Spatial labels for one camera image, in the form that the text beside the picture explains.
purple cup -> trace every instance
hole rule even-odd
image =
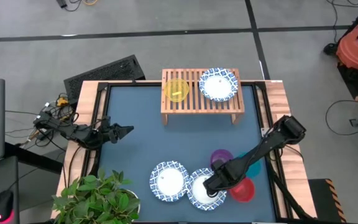
[[[217,160],[221,160],[222,162],[227,162],[233,158],[234,158],[233,155],[228,150],[218,149],[215,150],[211,155],[211,164]]]

cup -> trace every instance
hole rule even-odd
[[[218,149],[215,150],[211,155],[211,164],[213,164],[217,160],[221,160],[222,162],[227,162],[233,159],[233,155],[226,149]]]
[[[250,178],[245,178],[230,189],[229,192],[234,200],[238,202],[250,202],[255,195],[255,185]]]
[[[242,156],[244,156],[245,154],[246,154],[246,152],[243,153],[243,154],[241,154],[241,155],[238,156],[238,157],[242,157]],[[248,178],[254,178],[254,177],[256,177],[256,176],[259,174],[259,172],[260,172],[261,166],[262,166],[262,163],[261,163],[261,161],[260,161],[260,159],[259,159],[258,161],[256,161],[255,163],[253,163],[251,166],[249,166],[249,168],[248,168],[248,170],[247,170],[247,172],[246,172],[246,177],[248,177]]]

potted plant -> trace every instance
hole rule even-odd
[[[60,214],[59,224],[126,224],[139,218],[140,200],[134,192],[121,189],[131,181],[124,173],[113,170],[105,177],[102,169],[98,177],[88,175],[75,179],[62,190],[61,197],[53,195],[53,207]]]

wooden table frame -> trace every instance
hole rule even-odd
[[[260,124],[267,128],[270,127],[276,120],[280,119],[283,115],[290,115],[290,109],[285,94],[284,86],[282,81],[261,81],[261,80],[242,80],[242,83],[255,83],[254,92],[257,93],[255,99],[259,101],[259,110],[261,115]],[[101,118],[108,100],[105,102],[106,91],[102,90],[104,87],[108,86],[107,83],[112,83],[115,85],[126,85],[133,86],[137,83],[143,85],[156,85],[160,84],[161,81],[150,81],[150,80],[139,80],[133,83],[132,81],[123,80],[123,81],[85,81],[83,82],[81,94],[78,100],[78,106],[76,112],[79,113],[79,118],[77,119],[77,124],[91,124],[92,120]],[[300,151],[298,145],[292,146],[296,150]],[[70,141],[68,143],[67,152],[64,160],[64,168],[66,174],[68,174],[68,166],[70,161],[73,158],[74,152],[77,150],[78,145],[75,142]],[[83,171],[85,157],[89,158],[89,163],[85,166],[87,169]],[[81,173],[89,173],[95,161],[95,151],[87,151],[81,148],[73,159],[73,164],[71,168],[70,180],[73,181],[75,178],[80,177]],[[296,201],[302,206],[303,210],[311,215],[316,217],[316,210],[314,209],[314,203],[311,196],[308,179],[306,176],[305,167],[301,157],[290,150],[283,150],[279,164],[273,163],[273,168],[281,175],[285,176],[285,183],[288,190],[294,196]],[[60,181],[57,189],[57,195],[60,195],[60,192],[64,189],[64,179],[63,172],[60,176]],[[283,196],[278,189],[278,187],[273,187],[272,193],[275,194],[277,198],[277,208],[278,217],[282,218],[291,218],[295,214],[292,212],[287,213],[288,206],[283,199]],[[53,211],[51,217],[54,218],[57,216],[57,212]]]

red cup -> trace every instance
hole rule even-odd
[[[255,186],[250,178],[245,178],[229,192],[238,202],[250,202],[255,195]]]

